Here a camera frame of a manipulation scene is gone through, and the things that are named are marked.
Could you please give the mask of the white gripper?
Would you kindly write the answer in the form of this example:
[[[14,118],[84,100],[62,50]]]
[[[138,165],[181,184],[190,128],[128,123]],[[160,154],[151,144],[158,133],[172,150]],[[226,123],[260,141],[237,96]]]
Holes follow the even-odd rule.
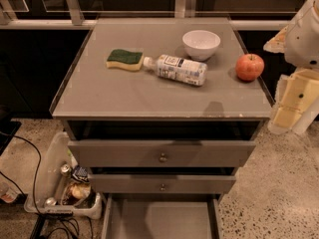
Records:
[[[284,53],[287,29],[285,26],[267,41],[263,50],[270,53]],[[318,98],[319,73],[310,69],[294,72],[287,80],[282,106],[275,104],[272,107],[268,130],[274,134],[295,130],[303,114]]]

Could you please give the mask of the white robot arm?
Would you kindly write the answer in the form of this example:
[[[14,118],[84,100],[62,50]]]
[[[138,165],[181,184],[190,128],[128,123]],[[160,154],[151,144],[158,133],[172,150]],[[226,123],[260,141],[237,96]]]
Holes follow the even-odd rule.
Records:
[[[263,49],[283,53],[296,68],[290,76],[280,76],[268,129],[304,133],[319,114],[319,0],[307,0]]]

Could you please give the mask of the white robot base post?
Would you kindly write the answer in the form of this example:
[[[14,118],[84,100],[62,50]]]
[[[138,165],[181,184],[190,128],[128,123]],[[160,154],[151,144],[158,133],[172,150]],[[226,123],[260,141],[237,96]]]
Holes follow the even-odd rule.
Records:
[[[300,120],[295,124],[292,130],[297,134],[304,133],[310,124],[319,115],[319,98],[305,111]]]

